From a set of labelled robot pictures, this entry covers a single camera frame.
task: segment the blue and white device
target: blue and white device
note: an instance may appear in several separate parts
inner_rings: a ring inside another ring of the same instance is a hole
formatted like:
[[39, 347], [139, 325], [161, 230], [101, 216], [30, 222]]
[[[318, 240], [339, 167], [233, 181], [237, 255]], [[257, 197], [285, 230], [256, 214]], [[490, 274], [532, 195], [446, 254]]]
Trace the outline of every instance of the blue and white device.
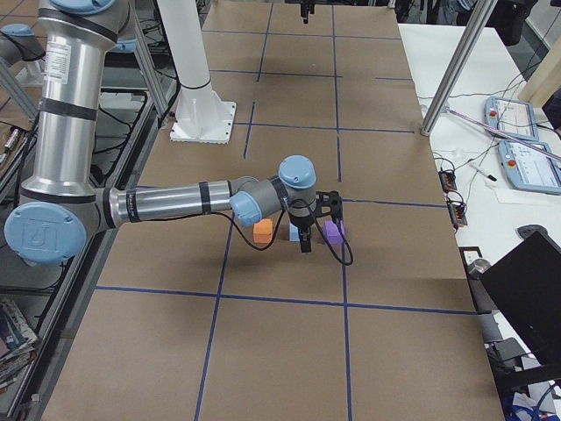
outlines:
[[515, 138], [540, 141], [531, 103], [490, 96], [485, 102], [485, 120], [488, 125]]
[[[535, 146], [551, 152], [546, 143]], [[515, 189], [561, 195], [561, 170], [557, 162], [512, 140], [499, 144], [501, 165]]]

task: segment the orange block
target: orange block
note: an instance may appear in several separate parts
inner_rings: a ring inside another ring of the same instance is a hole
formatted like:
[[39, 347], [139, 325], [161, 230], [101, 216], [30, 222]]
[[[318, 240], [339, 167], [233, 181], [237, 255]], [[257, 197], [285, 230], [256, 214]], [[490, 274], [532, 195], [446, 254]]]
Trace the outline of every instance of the orange block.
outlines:
[[257, 244], [268, 244], [273, 239], [273, 220], [261, 219], [253, 226], [253, 242]]

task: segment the computer monitor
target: computer monitor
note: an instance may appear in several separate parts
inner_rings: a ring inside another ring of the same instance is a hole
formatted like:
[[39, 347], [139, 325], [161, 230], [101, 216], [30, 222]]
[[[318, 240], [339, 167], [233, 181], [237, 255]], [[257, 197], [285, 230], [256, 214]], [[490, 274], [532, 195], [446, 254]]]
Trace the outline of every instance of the computer monitor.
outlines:
[[508, 375], [502, 387], [514, 389], [561, 378], [561, 247], [549, 236], [534, 232], [489, 268], [481, 282], [542, 364]]

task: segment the purple cube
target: purple cube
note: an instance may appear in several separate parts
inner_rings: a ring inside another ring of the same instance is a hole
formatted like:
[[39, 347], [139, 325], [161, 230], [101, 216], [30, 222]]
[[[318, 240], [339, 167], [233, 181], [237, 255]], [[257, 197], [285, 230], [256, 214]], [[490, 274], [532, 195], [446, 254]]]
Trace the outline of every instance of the purple cube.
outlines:
[[[341, 232], [344, 234], [343, 221], [341, 221]], [[343, 237], [341, 237], [341, 234], [333, 221], [325, 221], [323, 223], [323, 235], [325, 235], [325, 238], [332, 246], [340, 246], [343, 244]]]

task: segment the light blue cap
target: light blue cap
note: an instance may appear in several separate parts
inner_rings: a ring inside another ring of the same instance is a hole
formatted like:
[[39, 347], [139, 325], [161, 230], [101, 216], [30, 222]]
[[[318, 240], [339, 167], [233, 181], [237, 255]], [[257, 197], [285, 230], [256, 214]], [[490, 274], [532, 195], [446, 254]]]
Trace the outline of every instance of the light blue cap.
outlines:
[[86, 244], [86, 229], [70, 210], [54, 203], [18, 206], [6, 220], [4, 236], [20, 257], [54, 265], [78, 254]]
[[32, 37], [35, 35], [32, 28], [25, 24], [6, 25], [0, 31], [11, 37]]
[[292, 155], [279, 165], [279, 178], [293, 189], [309, 189], [316, 184], [314, 164], [302, 155]]
[[109, 9], [116, 0], [49, 0], [60, 11], [74, 15], [95, 15]]
[[243, 226], [252, 226], [263, 219], [261, 208], [252, 195], [239, 191], [230, 198], [230, 206]]
[[111, 49], [112, 53], [134, 53], [137, 49], [137, 39], [119, 39], [117, 45]]

